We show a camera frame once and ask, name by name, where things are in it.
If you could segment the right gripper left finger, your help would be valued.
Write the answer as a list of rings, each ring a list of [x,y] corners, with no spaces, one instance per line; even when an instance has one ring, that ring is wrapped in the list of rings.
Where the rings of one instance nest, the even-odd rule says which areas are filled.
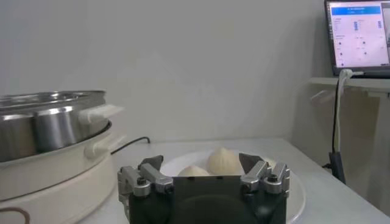
[[[132,166],[121,167],[117,173],[119,201],[127,201],[130,195],[148,197],[152,188],[160,194],[174,191],[172,177],[160,172],[163,155],[143,159],[135,169]]]

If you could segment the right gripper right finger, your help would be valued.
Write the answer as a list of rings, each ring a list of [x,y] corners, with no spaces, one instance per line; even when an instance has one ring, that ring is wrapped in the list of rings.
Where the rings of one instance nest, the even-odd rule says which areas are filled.
[[[290,169],[286,164],[271,167],[261,157],[245,153],[239,153],[238,158],[244,171],[240,184],[245,192],[251,194],[262,188],[269,194],[289,195]]]

